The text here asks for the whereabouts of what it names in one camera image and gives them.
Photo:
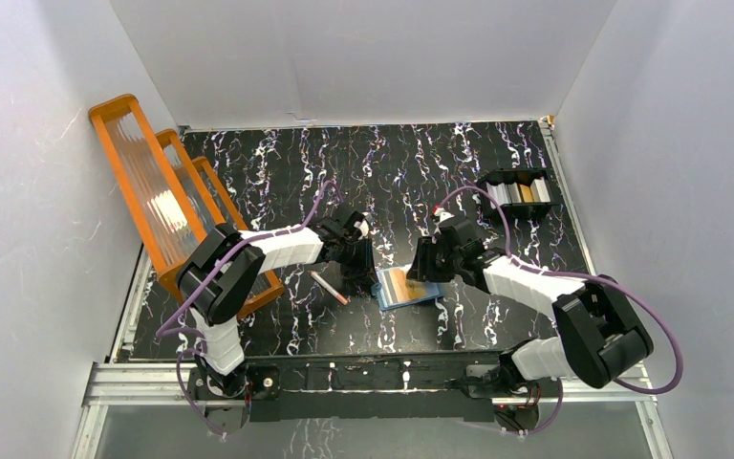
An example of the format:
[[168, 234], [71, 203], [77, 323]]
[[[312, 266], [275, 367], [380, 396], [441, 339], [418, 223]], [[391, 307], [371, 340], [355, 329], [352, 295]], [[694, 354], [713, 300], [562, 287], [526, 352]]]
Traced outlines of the blue leather card holder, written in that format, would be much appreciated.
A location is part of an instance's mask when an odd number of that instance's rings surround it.
[[443, 297], [441, 284], [410, 280], [406, 277], [409, 269], [405, 265], [377, 271], [378, 283], [371, 292], [382, 312]]

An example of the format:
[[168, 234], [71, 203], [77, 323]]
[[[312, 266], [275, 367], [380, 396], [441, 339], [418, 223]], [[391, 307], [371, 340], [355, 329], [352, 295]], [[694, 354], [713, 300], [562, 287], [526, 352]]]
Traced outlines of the black card box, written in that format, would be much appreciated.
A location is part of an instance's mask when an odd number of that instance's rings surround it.
[[[517, 185], [524, 184], [530, 186], [534, 179], [541, 177], [545, 178], [550, 187], [551, 201], [549, 203], [523, 203]], [[476, 183], [476, 186], [488, 194], [486, 189], [487, 184], [507, 185], [511, 203], [500, 207], [508, 220], [522, 219], [540, 221], [559, 204], [558, 188], [553, 184], [549, 171], [546, 168], [494, 169], [482, 176]]]

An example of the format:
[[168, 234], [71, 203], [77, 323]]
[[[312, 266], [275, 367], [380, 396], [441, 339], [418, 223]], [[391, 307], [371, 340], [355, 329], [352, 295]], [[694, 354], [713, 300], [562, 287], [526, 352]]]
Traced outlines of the white credit card stack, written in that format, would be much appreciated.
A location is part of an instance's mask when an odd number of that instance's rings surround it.
[[497, 206], [504, 206], [511, 203], [506, 184], [487, 184], [486, 189]]

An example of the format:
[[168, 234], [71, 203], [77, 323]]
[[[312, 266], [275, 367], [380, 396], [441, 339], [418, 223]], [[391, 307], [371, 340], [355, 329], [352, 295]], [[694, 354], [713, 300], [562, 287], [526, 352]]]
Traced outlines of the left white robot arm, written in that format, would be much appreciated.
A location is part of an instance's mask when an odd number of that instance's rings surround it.
[[176, 286], [203, 339], [210, 385], [221, 396], [235, 398], [247, 386], [237, 316], [258, 277], [292, 265], [331, 262], [339, 265], [345, 283], [362, 292], [378, 284], [367, 219], [349, 205], [306, 225], [272, 231], [219, 224], [185, 261]]

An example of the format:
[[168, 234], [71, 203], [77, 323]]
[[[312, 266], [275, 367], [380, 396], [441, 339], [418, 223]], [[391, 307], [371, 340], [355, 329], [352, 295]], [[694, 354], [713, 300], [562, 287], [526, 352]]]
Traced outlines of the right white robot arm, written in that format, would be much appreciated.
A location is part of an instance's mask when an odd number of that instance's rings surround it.
[[602, 388], [649, 357], [654, 343], [625, 294], [613, 283], [543, 272], [499, 247], [487, 247], [476, 225], [445, 213], [435, 232], [421, 237], [407, 272], [410, 280], [464, 284], [512, 299], [549, 318], [556, 332], [531, 339], [500, 357], [500, 382], [526, 395], [544, 378], [578, 378]]

